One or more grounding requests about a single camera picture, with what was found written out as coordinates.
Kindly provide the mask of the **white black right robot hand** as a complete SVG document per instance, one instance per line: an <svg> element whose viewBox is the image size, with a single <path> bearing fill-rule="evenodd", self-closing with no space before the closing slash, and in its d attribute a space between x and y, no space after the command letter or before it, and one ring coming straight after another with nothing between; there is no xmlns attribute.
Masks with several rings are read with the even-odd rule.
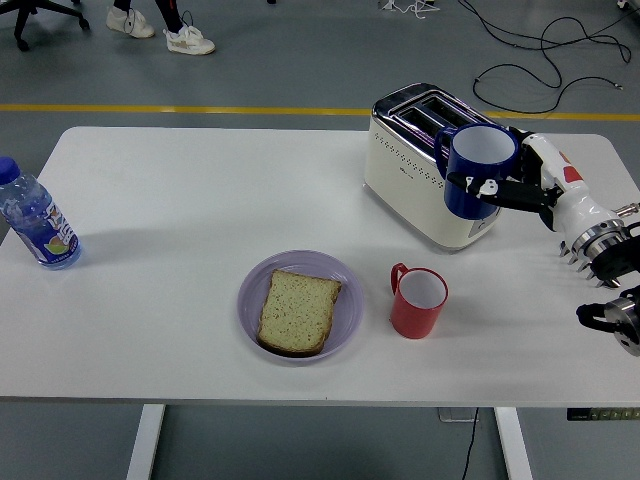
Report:
<svg viewBox="0 0 640 480"><path fill-rule="evenodd" d="M434 156L445 203L461 218L484 219L498 208L533 212L572 251L628 237L620 216L592 198L578 170L542 134L491 124L443 128Z"/></svg>

